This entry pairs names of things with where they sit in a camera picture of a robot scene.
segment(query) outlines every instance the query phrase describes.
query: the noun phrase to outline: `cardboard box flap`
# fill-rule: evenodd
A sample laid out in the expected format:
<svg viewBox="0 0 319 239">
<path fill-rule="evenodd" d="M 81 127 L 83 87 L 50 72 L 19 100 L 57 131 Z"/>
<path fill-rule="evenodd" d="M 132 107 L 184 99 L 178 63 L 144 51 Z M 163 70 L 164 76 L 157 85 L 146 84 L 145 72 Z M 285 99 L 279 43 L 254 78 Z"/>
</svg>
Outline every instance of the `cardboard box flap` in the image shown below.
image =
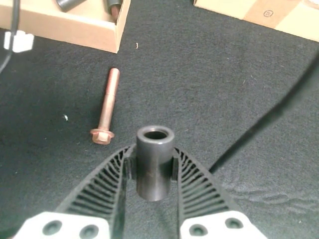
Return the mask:
<svg viewBox="0 0 319 239">
<path fill-rule="evenodd" d="M 195 0 L 194 5 L 319 41 L 319 0 Z"/>
</svg>

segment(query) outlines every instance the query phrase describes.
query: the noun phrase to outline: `copper bolt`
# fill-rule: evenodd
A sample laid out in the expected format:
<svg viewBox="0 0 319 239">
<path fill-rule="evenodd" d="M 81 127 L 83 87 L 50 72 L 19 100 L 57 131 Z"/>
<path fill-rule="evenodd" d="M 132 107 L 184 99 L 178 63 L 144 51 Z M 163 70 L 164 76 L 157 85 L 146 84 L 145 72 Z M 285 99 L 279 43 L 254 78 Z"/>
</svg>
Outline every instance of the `copper bolt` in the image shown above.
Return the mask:
<svg viewBox="0 0 319 239">
<path fill-rule="evenodd" d="M 120 10 L 121 10 L 120 4 L 116 4 L 116 5 L 111 6 L 111 15 L 112 15 L 115 23 L 117 22 L 117 20 L 119 18 Z"/>
<path fill-rule="evenodd" d="M 109 131 L 114 108 L 116 90 L 118 88 L 120 71 L 117 68 L 110 70 L 106 93 L 104 97 L 99 126 L 91 130 L 92 140 L 98 144 L 109 144 L 114 134 Z"/>
</svg>

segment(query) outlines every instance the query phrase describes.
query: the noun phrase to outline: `bolt shaft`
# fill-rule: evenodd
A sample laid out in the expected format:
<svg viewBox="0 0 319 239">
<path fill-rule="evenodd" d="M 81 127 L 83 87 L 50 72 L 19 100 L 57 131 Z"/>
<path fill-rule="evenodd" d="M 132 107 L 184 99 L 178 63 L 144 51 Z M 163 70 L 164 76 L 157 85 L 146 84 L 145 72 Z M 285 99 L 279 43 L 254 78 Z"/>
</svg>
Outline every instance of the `bolt shaft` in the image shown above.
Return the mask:
<svg viewBox="0 0 319 239">
<path fill-rule="evenodd" d="M 109 74 L 106 93 L 104 97 L 102 112 L 100 116 L 99 129 L 109 130 L 112 113 L 115 103 L 116 90 L 118 88 L 120 71 L 117 68 L 112 68 Z"/>
</svg>

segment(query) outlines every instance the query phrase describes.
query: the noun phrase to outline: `bolt head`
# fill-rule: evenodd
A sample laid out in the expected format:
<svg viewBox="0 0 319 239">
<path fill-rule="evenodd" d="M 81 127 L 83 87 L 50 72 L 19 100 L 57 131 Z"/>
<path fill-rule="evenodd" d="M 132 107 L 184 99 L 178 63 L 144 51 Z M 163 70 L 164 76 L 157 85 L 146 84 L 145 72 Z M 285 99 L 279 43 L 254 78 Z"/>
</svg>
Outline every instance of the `bolt head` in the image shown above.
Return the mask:
<svg viewBox="0 0 319 239">
<path fill-rule="evenodd" d="M 98 144 L 109 144 L 114 134 L 107 130 L 92 130 L 92 140 Z"/>
</svg>

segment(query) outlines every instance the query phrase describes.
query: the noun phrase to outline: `black metal tube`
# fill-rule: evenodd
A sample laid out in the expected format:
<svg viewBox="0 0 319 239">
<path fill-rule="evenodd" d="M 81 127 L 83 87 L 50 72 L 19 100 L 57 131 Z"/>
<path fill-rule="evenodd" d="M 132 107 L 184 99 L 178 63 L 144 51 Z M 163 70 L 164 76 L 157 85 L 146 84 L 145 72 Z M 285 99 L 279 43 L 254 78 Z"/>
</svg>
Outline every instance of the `black metal tube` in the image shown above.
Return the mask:
<svg viewBox="0 0 319 239">
<path fill-rule="evenodd" d="M 174 132 L 164 126 L 138 130 L 136 145 L 137 193 L 147 201 L 159 201 L 170 190 Z"/>
<path fill-rule="evenodd" d="M 86 0 L 56 0 L 62 11 L 66 12 L 83 3 Z"/>
</svg>

